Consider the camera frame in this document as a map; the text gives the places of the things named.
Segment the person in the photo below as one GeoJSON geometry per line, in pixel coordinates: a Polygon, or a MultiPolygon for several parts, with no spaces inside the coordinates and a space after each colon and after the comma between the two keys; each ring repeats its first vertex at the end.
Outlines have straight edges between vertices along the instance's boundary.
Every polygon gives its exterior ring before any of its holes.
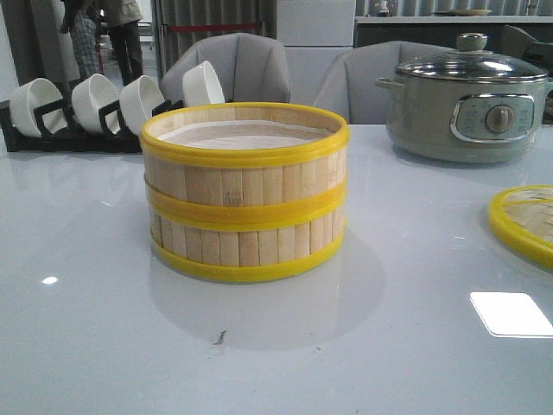
{"type": "Polygon", "coordinates": [[[142,13],[136,0],[97,0],[104,11],[113,52],[118,61],[123,85],[143,74],[142,47],[138,22],[142,13]]]}
{"type": "Polygon", "coordinates": [[[97,45],[97,13],[94,0],[61,0],[65,13],[60,32],[69,33],[80,78],[102,73],[97,45]]]}

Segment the yellow plastic rim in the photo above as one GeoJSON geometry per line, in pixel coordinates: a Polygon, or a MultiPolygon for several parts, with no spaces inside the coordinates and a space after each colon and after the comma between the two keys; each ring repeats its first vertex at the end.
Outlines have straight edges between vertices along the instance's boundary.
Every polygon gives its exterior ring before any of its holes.
{"type": "Polygon", "coordinates": [[[211,206],[180,201],[146,182],[150,206],[160,216],[199,229],[214,231],[261,231],[291,227],[329,214],[346,199],[346,180],[318,195],[273,205],[211,206]]]}
{"type": "Polygon", "coordinates": [[[305,163],[316,158],[328,156],[347,145],[349,129],[346,120],[334,112],[307,105],[281,104],[273,102],[235,102],[231,104],[203,105],[164,112],[144,123],[140,132],[140,144],[143,152],[176,163],[201,167],[228,169],[246,169],[258,167],[282,166],[285,164],[305,163]],[[197,112],[213,108],[269,107],[312,112],[336,121],[340,128],[327,137],[288,147],[255,150],[201,149],[172,144],[162,141],[149,133],[154,123],[172,117],[179,112],[197,112]]]}
{"type": "Polygon", "coordinates": [[[508,205],[553,202],[551,199],[531,201],[505,200],[513,193],[536,188],[551,188],[551,186],[531,185],[518,188],[508,188],[496,194],[488,205],[488,223],[493,233],[495,233],[499,240],[509,246],[512,250],[519,252],[526,258],[529,258],[540,265],[547,268],[553,268],[553,244],[545,239],[539,238],[534,233],[515,223],[504,209],[504,207],[508,205]]]}
{"type": "Polygon", "coordinates": [[[338,238],[333,240],[320,251],[317,251],[305,258],[294,259],[280,264],[260,266],[222,266],[203,264],[175,255],[174,253],[163,248],[156,241],[156,239],[152,237],[156,253],[175,269],[195,275],[196,277],[227,283],[258,283],[300,274],[331,258],[340,248],[343,239],[344,232],[342,231],[338,238]]]}

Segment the lid knob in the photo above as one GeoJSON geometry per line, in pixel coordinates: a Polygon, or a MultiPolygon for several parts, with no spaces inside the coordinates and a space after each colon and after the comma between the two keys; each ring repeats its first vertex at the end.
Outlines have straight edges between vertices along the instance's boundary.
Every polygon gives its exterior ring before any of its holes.
{"type": "Polygon", "coordinates": [[[478,52],[486,47],[487,35],[482,33],[463,33],[457,35],[457,50],[460,52],[478,52]]]}

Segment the trousers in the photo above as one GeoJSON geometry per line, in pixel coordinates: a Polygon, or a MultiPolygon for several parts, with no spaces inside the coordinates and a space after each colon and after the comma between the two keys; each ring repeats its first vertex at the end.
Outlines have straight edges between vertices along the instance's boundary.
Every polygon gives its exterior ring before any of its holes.
{"type": "Polygon", "coordinates": [[[121,26],[113,26],[108,31],[113,46],[113,52],[118,61],[119,71],[123,78],[123,85],[143,75],[142,48],[138,21],[129,22],[121,26]]]}

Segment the glass lid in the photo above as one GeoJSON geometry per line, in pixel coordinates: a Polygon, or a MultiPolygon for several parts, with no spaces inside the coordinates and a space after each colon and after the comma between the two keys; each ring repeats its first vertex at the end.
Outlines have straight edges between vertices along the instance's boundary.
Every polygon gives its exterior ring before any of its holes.
{"type": "Polygon", "coordinates": [[[439,80],[530,82],[547,78],[547,71],[528,62],[483,50],[487,36],[457,36],[457,49],[415,58],[396,66],[396,73],[439,80]]]}

